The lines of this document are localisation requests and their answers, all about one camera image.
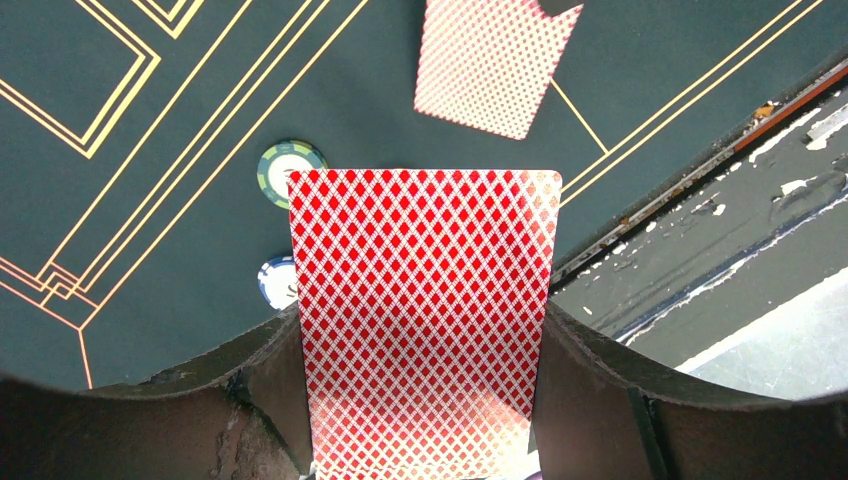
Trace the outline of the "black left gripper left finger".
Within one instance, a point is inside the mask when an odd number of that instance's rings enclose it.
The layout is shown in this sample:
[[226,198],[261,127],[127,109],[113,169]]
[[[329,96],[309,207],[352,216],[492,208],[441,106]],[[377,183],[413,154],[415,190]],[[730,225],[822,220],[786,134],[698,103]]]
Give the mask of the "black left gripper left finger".
[[296,306],[135,385],[1,377],[5,479],[304,479],[312,466]]

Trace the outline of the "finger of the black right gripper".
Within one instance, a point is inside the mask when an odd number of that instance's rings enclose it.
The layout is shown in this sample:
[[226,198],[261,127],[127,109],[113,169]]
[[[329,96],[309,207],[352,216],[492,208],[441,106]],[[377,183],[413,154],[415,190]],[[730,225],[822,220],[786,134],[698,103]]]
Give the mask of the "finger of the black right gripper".
[[537,0],[542,11],[548,16],[558,16],[585,3],[584,0]]

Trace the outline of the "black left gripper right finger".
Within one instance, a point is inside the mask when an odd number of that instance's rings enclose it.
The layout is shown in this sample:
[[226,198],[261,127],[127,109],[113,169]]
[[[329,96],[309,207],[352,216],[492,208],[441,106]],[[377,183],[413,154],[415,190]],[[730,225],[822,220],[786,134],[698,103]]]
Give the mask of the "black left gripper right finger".
[[847,396],[789,401],[678,372],[546,309],[532,415],[547,479],[843,479]]

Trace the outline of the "white-blue poker chip stack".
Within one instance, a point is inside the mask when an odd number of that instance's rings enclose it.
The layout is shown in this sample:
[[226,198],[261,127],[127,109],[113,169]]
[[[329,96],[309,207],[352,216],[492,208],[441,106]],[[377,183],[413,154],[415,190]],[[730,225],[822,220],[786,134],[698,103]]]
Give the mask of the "white-blue poker chip stack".
[[284,310],[298,299],[295,261],[291,256],[272,258],[262,264],[257,283],[263,298],[275,310]]

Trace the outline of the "red-backed card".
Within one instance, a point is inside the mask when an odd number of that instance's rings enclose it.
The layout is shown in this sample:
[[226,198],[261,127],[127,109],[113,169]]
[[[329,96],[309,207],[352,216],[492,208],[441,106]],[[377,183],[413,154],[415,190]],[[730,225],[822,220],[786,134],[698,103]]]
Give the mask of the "red-backed card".
[[548,16],[537,1],[429,1],[413,108],[524,139],[584,4]]

